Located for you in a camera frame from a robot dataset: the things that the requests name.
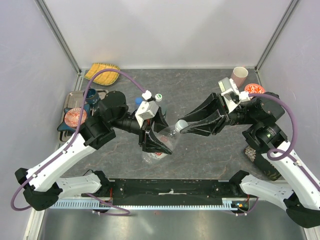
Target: gray floor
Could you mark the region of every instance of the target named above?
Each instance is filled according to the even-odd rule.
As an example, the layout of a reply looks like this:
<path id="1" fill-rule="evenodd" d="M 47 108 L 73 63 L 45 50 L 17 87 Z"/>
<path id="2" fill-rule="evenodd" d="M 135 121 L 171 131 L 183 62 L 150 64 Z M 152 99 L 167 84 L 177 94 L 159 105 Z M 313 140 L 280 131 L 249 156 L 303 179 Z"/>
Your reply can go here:
<path id="1" fill-rule="evenodd" d="M 220 211 L 136 210 L 97 216 L 85 210 L 48 209 L 38 240 L 306 240 L 285 211 L 258 202 L 248 216 Z"/>
<path id="2" fill-rule="evenodd" d="M 210 93 L 220 92 L 218 81 L 230 77 L 232 69 L 130 69 L 125 72 L 153 94 L 163 95 L 167 102 L 166 119 L 173 125 Z M 87 83 L 84 79 L 81 89 L 85 89 Z M 258 83 L 253 69 L 249 70 L 242 89 L 249 83 Z M 129 111 L 133 111 L 135 98 L 141 95 L 139 89 L 122 76 L 111 86 L 93 83 L 91 87 L 123 92 Z M 247 128 L 226 126 L 221 133 L 210 137 L 185 134 L 173 155 L 155 165 L 142 161 L 137 135 L 116 129 L 115 139 L 78 162 L 64 176 L 75 177 L 93 169 L 104 171 L 110 178 L 229 179 L 238 170 L 245 170 L 267 179 L 243 153 L 247 143 L 242 131 Z"/>

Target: bottle cap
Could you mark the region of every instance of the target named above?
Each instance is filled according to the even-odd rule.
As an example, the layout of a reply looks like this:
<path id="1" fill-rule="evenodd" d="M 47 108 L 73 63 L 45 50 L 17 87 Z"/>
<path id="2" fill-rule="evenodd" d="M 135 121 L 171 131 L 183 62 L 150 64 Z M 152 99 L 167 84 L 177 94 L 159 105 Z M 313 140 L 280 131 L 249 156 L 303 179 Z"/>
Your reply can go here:
<path id="1" fill-rule="evenodd" d="M 135 104 L 140 105 L 142 103 L 143 99 L 142 97 L 136 97 L 135 98 Z"/>
<path id="2" fill-rule="evenodd" d="M 161 95 L 160 93 L 156 94 L 154 97 L 155 97 L 155 100 L 156 100 L 157 102 L 161 102 L 161 100 L 162 100 L 162 95 Z"/>
<path id="3" fill-rule="evenodd" d="M 182 129 L 185 129 L 186 127 L 188 127 L 188 123 L 185 120 L 180 119 L 179 121 L 176 122 L 176 124 L 174 125 L 174 129 L 180 133 L 180 131 Z"/>

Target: white cup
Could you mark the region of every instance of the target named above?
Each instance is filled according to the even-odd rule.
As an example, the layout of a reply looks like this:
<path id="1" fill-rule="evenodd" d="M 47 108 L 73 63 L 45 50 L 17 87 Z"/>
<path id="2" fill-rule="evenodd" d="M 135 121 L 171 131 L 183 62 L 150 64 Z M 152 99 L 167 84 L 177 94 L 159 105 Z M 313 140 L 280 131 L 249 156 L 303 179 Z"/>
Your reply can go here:
<path id="1" fill-rule="evenodd" d="M 248 70 L 243 66 L 237 66 L 233 69 L 231 74 L 231 79 L 235 82 L 235 85 L 240 88 L 244 84 L 247 76 Z"/>

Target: marble table surface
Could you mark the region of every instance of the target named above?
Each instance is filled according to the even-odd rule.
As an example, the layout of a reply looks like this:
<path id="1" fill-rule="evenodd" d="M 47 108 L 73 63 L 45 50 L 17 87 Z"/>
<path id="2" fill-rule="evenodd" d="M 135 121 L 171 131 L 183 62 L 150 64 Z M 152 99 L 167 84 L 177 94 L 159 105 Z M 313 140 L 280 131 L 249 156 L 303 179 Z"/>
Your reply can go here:
<path id="1" fill-rule="evenodd" d="M 154 95 L 161 93 L 167 103 L 166 120 L 174 125 L 179 117 L 191 112 L 210 93 L 220 92 L 218 81 L 230 77 L 232 69 L 129 69 L 124 70 L 145 89 Z M 81 89 L 88 80 L 84 79 Z M 255 71 L 242 86 L 258 83 Z M 121 91 L 126 96 L 129 111 L 134 110 L 135 98 L 141 92 L 128 79 L 120 76 L 111 86 L 92 84 L 95 89 Z M 83 175 L 87 170 L 102 170 L 109 178 L 155 178 L 155 179 L 219 179 L 231 178 L 237 171 L 244 170 L 254 176 L 267 177 L 245 156 L 247 146 L 242 131 L 248 125 L 226 126 L 218 135 L 209 137 L 194 134 L 182 136 L 172 156 L 157 164 L 142 160 L 138 136 L 115 129 L 116 138 L 93 154 L 85 157 L 64 177 Z"/>

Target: red patterned bowl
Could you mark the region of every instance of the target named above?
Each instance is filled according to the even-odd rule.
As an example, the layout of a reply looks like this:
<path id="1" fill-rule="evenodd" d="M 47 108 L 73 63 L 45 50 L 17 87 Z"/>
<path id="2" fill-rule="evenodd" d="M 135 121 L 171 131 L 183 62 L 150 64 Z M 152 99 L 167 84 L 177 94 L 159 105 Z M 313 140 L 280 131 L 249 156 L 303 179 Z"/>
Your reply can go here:
<path id="1" fill-rule="evenodd" d="M 262 86 L 255 83 L 248 84 L 245 86 L 244 90 L 250 94 L 264 94 L 266 92 Z"/>
<path id="2" fill-rule="evenodd" d="M 80 118 L 80 107 L 72 108 L 70 109 L 64 116 L 64 122 L 67 124 L 70 128 L 76 128 L 79 122 Z M 81 118 L 81 124 L 85 122 L 87 118 L 87 112 L 83 111 L 82 118 Z"/>

